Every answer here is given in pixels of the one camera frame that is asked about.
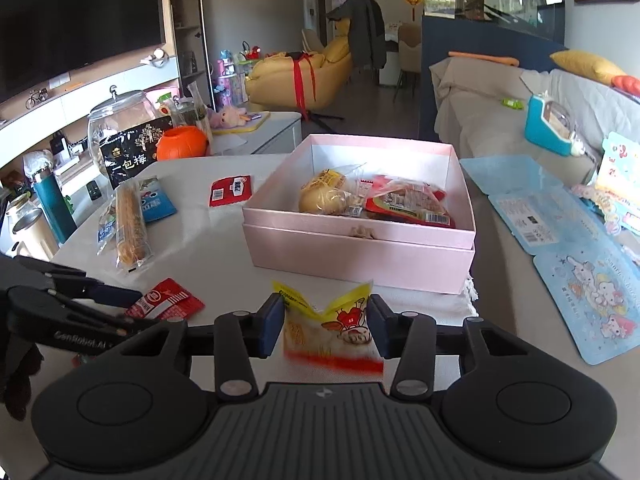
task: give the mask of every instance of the pink plush toy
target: pink plush toy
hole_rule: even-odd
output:
[[[237,128],[248,123],[250,118],[246,114],[246,108],[225,106],[219,112],[209,110],[209,124],[213,130],[222,128]]]

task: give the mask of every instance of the yellow tray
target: yellow tray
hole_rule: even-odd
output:
[[[211,133],[214,135],[250,134],[262,126],[262,123],[269,118],[271,112],[260,112],[260,114],[262,115],[260,119],[249,121],[244,126],[238,126],[237,128],[220,128],[218,130],[212,130]]]

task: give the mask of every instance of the teal thermos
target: teal thermos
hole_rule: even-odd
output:
[[[66,207],[65,198],[58,187],[56,176],[49,168],[43,168],[33,175],[33,188],[47,214],[47,219],[58,242],[65,243],[78,227]]]

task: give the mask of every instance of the doorway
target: doorway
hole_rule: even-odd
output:
[[[318,36],[326,46],[326,0],[318,0]]]

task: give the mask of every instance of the beige tumbler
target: beige tumbler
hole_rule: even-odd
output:
[[[14,239],[24,245],[28,256],[39,260],[51,261],[58,252],[58,242],[40,208],[28,212],[20,218],[12,229]]]

